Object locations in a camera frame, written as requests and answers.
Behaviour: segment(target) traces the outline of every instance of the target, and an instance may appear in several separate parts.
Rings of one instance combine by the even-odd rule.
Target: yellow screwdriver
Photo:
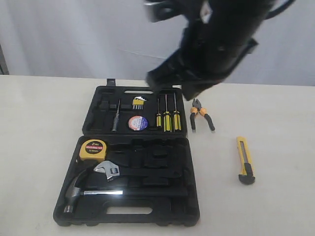
[[[162,115],[159,112],[159,98],[157,99],[157,127],[162,127]]]
[[[167,110],[167,94],[165,95],[166,111],[164,112],[164,132],[172,132],[171,114]]]
[[[181,125],[181,116],[179,111],[177,111],[177,104],[176,104],[176,94],[174,93],[174,104],[175,104],[175,111],[174,111],[174,130],[182,130]]]

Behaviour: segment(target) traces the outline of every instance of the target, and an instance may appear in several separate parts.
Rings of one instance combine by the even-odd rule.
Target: yellow utility knife
[[[253,173],[252,158],[248,149],[247,141],[244,137],[237,137],[237,148],[242,164],[242,170],[238,175],[238,179],[243,184],[253,184],[255,182],[255,176]]]

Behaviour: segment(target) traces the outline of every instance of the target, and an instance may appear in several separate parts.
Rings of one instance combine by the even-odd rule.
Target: screwdriver
[[[162,127],[162,115],[159,112],[159,98],[157,99],[157,127]]]
[[[171,114],[167,110],[167,94],[165,95],[166,111],[164,112],[164,132],[172,132]]]
[[[118,102],[117,112],[116,112],[116,115],[115,115],[115,118],[114,118],[113,129],[112,129],[113,132],[117,131],[117,125],[118,125],[118,121],[119,121],[119,106],[120,106],[120,99],[119,99],[119,102]]]
[[[176,104],[176,94],[174,93],[174,104],[175,104],[175,111],[174,111],[174,130],[182,130],[181,125],[181,116],[179,111],[177,111],[177,104]]]

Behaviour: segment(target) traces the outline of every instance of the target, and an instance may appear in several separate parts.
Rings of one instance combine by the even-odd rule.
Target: orange-handled pliers
[[[211,131],[215,131],[215,127],[213,125],[211,117],[207,114],[207,109],[203,108],[201,106],[201,102],[197,99],[194,99],[192,102],[192,108],[190,110],[190,123],[192,130],[196,130],[196,124],[195,124],[195,116],[200,113],[208,122],[209,127]]]

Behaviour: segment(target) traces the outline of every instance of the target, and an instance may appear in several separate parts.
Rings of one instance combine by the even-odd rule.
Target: white table
[[[94,90],[105,83],[0,76],[1,236],[315,235],[315,88],[231,84],[199,96],[215,134],[201,117],[196,134],[188,124],[201,215],[195,227],[59,227],[53,209]],[[253,158],[252,186],[238,181],[240,135]]]

